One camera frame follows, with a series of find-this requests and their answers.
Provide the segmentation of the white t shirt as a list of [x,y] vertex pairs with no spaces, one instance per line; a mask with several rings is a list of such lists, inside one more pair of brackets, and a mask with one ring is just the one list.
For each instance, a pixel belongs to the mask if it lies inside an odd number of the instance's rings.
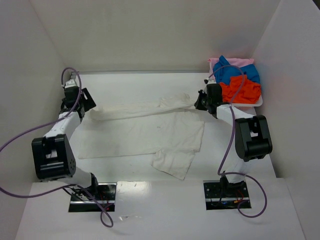
[[151,166],[184,180],[205,123],[186,93],[154,102],[104,105],[82,120],[79,159],[152,154]]

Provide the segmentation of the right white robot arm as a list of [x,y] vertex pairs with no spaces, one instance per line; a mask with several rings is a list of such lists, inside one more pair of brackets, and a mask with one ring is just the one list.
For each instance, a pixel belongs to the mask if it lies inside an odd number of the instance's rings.
[[207,84],[205,90],[198,91],[194,107],[231,126],[231,137],[217,173],[221,193],[234,194],[243,186],[256,161],[273,150],[267,119],[223,102],[222,87],[217,83]]

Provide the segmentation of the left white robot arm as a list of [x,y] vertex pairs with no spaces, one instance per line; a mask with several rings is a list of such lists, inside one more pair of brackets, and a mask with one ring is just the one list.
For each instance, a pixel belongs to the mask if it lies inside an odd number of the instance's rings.
[[97,178],[76,166],[70,139],[85,113],[96,104],[88,90],[81,89],[75,80],[67,81],[63,89],[64,98],[58,115],[62,120],[55,123],[43,137],[31,142],[35,173],[41,181],[80,185],[94,195],[98,193]]

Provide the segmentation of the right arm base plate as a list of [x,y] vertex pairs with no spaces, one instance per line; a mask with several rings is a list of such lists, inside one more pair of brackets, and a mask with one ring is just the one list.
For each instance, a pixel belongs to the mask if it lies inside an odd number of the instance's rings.
[[245,181],[222,183],[220,180],[203,182],[206,210],[250,209],[250,197]]

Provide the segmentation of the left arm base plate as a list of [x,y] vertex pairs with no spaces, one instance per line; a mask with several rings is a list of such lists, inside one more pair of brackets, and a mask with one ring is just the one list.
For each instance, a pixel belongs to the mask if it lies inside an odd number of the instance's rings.
[[88,190],[92,197],[79,188],[68,189],[70,192],[69,213],[101,212],[94,199],[107,211],[115,211],[116,183],[99,183],[97,190]]

